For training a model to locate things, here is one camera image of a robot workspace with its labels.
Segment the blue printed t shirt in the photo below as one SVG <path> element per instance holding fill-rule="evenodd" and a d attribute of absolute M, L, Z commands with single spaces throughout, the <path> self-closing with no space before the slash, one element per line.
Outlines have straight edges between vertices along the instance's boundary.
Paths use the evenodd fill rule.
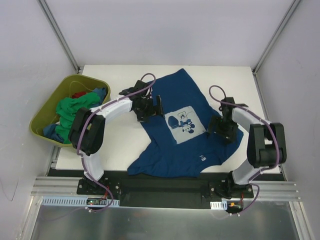
<path fill-rule="evenodd" d="M 157 79 L 152 95 L 160 96 L 164 116 L 141 124 L 151 142 L 128 167 L 129 175 L 197 177 L 210 166 L 222 165 L 239 148 L 241 130 L 229 144 L 215 133 L 207 134 L 211 117 L 219 113 L 184 69 Z"/>

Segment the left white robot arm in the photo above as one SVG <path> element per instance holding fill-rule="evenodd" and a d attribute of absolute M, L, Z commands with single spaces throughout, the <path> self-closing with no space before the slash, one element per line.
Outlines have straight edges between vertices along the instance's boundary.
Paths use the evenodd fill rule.
<path fill-rule="evenodd" d="M 81 158 L 84 177 L 79 181 L 77 193 L 80 195 L 105 195 L 108 183 L 100 160 L 100 150 L 104 141 L 105 126 L 115 118 L 134 112 L 137 121 L 146 123 L 150 117 L 164 116 L 159 95 L 153 102 L 152 87 L 143 85 L 122 90 L 114 100 L 97 107 L 81 107 L 75 114 L 68 139 L 76 154 Z"/>

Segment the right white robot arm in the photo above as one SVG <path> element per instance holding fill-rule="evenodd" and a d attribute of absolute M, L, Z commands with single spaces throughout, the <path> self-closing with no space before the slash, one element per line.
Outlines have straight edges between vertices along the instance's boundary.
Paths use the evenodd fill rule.
<path fill-rule="evenodd" d="M 247 190 L 263 172 L 287 160 L 285 131 L 281 123 L 260 118 L 246 104 L 236 104 L 233 97 L 221 100 L 219 110 L 222 115 L 211 117 L 208 135 L 219 137 L 227 146 L 236 142 L 239 126 L 248 132 L 246 160 L 214 187 L 216 195 L 231 199 Z"/>

